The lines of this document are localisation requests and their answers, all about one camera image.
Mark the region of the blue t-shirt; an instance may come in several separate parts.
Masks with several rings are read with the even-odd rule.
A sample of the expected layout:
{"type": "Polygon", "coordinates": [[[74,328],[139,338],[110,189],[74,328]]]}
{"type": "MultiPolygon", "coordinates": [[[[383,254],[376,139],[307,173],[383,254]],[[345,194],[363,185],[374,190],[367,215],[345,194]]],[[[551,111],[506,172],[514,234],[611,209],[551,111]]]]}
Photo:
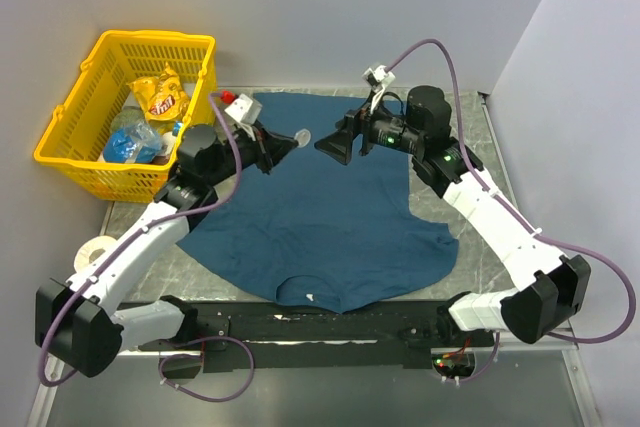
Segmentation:
{"type": "Polygon", "coordinates": [[[341,165],[306,146],[270,174],[246,169],[180,247],[245,292],[344,313],[439,282],[459,243],[411,213],[406,154],[377,148],[341,165]]]}

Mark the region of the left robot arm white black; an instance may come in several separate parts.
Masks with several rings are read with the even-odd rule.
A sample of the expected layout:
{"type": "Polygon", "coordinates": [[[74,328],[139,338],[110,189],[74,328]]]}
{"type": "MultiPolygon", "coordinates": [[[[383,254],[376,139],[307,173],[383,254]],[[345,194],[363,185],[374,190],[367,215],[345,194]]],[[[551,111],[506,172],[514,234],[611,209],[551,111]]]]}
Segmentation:
{"type": "Polygon", "coordinates": [[[221,140],[206,124],[186,129],[169,180],[136,223],[83,271],[38,289],[35,342],[42,361],[53,355],[74,372],[94,377],[124,350],[157,340],[185,349],[196,341],[198,311],[175,296],[119,306],[165,250],[224,204],[218,184],[250,166],[270,173],[287,154],[305,147],[311,134],[303,129],[288,137],[255,123],[226,136],[221,140]]]}

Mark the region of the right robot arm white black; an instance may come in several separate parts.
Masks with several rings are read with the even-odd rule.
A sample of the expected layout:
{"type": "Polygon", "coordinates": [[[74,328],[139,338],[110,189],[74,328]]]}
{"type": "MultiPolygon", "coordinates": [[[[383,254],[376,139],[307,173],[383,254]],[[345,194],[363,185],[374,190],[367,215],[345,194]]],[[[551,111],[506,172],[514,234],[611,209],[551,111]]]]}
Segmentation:
{"type": "Polygon", "coordinates": [[[534,344],[581,309],[591,267],[582,256],[569,258],[537,240],[512,215],[512,204],[480,159],[452,136],[451,115],[443,91],[433,86],[412,88],[401,114],[373,93],[314,146],[343,165],[351,161],[356,138],[362,140],[361,155],[375,146],[410,155],[419,179],[470,223],[506,268],[513,288],[450,300],[437,321],[444,343],[459,345],[484,329],[509,331],[534,344]]]}

